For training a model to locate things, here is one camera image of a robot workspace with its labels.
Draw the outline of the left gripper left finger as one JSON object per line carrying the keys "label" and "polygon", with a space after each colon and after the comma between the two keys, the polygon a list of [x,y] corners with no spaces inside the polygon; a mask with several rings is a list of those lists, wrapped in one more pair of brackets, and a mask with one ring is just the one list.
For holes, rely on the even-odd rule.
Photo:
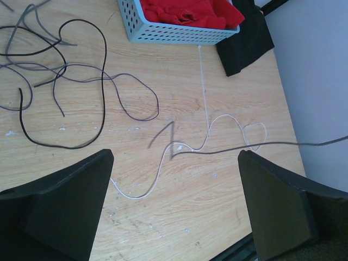
{"label": "left gripper left finger", "polygon": [[1,191],[1,260],[89,260],[113,163],[103,149]]}

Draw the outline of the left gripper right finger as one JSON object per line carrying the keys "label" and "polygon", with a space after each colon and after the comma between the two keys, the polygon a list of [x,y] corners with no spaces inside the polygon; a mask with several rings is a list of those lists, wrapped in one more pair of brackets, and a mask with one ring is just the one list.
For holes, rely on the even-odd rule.
{"label": "left gripper right finger", "polygon": [[347,193],[252,151],[238,167],[259,260],[347,260]]}

